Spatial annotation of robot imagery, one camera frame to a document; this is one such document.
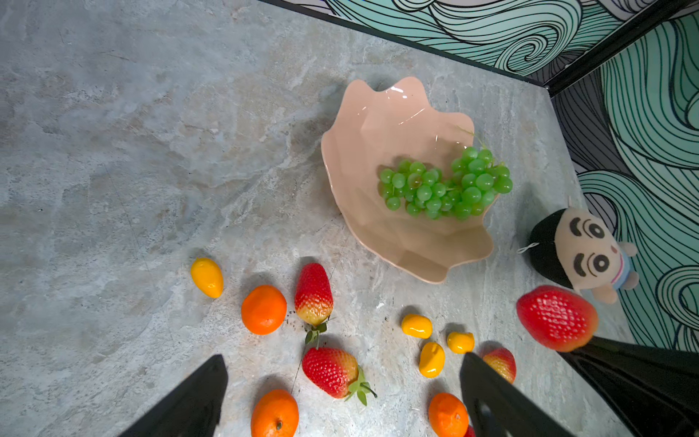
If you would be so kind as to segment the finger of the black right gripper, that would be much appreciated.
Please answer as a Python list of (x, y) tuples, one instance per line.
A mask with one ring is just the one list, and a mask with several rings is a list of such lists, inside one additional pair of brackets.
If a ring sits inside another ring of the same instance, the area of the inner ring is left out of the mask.
[(698, 435), (698, 355), (593, 337), (560, 356), (634, 436)]

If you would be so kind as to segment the green grape bunch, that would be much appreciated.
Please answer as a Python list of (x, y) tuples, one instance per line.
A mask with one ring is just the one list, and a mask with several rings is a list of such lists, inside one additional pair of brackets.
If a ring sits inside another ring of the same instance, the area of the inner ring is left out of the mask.
[(438, 167), (402, 160), (378, 173), (378, 193), (387, 209), (404, 209), (412, 217), (430, 220), (481, 216), (501, 195), (513, 190), (511, 171), (485, 147), (466, 147), (446, 175)]

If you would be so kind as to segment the orange tangerine right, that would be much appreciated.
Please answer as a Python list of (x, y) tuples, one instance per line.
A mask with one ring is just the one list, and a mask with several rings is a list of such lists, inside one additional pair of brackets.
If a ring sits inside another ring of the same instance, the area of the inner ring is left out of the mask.
[(464, 404), (450, 393), (438, 393), (433, 396), (428, 417), (431, 429), (439, 437), (463, 437), (470, 425)]

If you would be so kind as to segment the orange tangerine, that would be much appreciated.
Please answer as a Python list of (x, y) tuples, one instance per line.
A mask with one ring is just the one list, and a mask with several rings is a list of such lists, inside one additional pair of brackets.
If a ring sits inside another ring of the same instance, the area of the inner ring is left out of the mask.
[(252, 437), (293, 437), (300, 423), (295, 398), (282, 389), (270, 391), (256, 404), (250, 422)]
[(256, 287), (241, 305), (241, 318), (253, 334), (264, 336), (276, 331), (287, 315), (284, 295), (271, 285)]
[(439, 437), (463, 437), (470, 425), (464, 404), (450, 393), (438, 393), (433, 396), (428, 417), (431, 429)]

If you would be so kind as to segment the yellow kumquat cluster right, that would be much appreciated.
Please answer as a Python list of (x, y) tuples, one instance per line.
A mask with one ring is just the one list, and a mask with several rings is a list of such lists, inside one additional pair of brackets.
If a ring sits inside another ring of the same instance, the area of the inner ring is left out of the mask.
[(475, 347), (472, 333), (453, 331), (447, 336), (448, 348), (455, 354), (471, 353)]

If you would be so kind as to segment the yellow kumquat cluster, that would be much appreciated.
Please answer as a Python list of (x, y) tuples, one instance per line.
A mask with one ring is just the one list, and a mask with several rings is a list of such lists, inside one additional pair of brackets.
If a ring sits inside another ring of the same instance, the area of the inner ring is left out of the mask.
[(418, 339), (429, 339), (433, 335), (433, 323), (427, 317), (418, 314), (408, 314), (400, 323), (402, 332)]
[(438, 377), (446, 361), (445, 352), (437, 342), (427, 342), (422, 346), (419, 359), (419, 371), (428, 379)]
[(475, 347), (472, 333), (453, 331), (447, 336), (448, 348), (455, 354), (471, 353)]

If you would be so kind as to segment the yellow kumquat cluster left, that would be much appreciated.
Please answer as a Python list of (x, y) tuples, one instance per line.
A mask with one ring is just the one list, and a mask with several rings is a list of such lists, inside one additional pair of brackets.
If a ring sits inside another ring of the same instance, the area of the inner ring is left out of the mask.
[(445, 352), (437, 342), (427, 342), (422, 346), (419, 359), (419, 371), (428, 379), (438, 377), (446, 361)]

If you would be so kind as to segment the orange tangerine lower middle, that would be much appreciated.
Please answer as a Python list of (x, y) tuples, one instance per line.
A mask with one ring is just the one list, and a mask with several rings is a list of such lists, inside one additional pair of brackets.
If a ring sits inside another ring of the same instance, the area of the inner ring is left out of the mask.
[(282, 389), (270, 391), (256, 404), (250, 422), (252, 437), (293, 437), (300, 423), (295, 398)]

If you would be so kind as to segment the yellow kumquat upper cluster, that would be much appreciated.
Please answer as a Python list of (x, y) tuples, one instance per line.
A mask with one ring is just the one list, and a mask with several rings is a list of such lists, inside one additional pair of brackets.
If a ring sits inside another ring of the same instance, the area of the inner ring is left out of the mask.
[(427, 317), (418, 314), (408, 314), (400, 323), (402, 332), (418, 339), (429, 339), (433, 335), (433, 323)]

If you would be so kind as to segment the yellow kumquat far left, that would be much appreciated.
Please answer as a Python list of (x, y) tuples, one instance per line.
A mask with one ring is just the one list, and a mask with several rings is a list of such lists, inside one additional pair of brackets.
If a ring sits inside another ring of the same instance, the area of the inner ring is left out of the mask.
[(211, 259), (196, 259), (190, 269), (196, 287), (209, 298), (218, 299), (224, 291), (224, 278), (218, 264)]

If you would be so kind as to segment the lower strawberry left pair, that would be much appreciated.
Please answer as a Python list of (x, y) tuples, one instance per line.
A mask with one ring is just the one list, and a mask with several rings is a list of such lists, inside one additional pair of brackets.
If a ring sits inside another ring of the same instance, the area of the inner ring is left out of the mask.
[(356, 396), (367, 406), (368, 395), (378, 397), (356, 358), (347, 351), (311, 348), (301, 361), (301, 369), (313, 384), (334, 399), (347, 401)]

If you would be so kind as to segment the strawberry pair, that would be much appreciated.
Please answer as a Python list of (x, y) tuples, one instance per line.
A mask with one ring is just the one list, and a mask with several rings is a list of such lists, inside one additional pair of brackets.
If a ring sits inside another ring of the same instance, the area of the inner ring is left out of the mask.
[(301, 369), (313, 384), (334, 399), (347, 401), (356, 396), (367, 406), (368, 395), (378, 397), (356, 358), (347, 351), (311, 348), (301, 361)]
[(327, 331), (334, 308), (329, 277), (321, 264), (310, 263), (301, 269), (294, 305), (296, 314), (309, 325), (305, 343), (316, 342)]

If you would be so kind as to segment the boy plush doll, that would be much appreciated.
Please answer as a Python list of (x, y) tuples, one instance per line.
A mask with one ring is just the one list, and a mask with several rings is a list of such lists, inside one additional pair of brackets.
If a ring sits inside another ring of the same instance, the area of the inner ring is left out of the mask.
[(544, 278), (580, 294), (591, 291), (599, 302), (613, 304), (618, 291), (638, 286), (632, 258), (638, 249), (618, 241), (604, 222), (586, 209), (559, 209), (538, 222), (527, 245), (518, 249)]

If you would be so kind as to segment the upper strawberry left pair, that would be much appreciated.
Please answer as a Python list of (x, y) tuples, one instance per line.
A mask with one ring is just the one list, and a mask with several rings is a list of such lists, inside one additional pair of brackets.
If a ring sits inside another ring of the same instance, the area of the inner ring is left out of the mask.
[(321, 264), (310, 263), (301, 269), (294, 305), (296, 314), (309, 325), (305, 343), (316, 342), (327, 331), (334, 308), (329, 277)]

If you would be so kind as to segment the black corner frame post right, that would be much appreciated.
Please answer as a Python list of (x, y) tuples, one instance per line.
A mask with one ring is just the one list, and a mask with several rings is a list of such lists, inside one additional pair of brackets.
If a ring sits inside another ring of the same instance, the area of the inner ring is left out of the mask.
[(693, 1), (689, 0), (666, 0), (655, 1), (655, 3), (648, 5), (613, 34), (604, 38), (591, 50), (577, 58), (569, 67), (548, 80), (544, 87), (549, 91), (550, 97), (553, 98), (571, 87), (626, 47), (635, 43), (637, 39), (691, 4)]

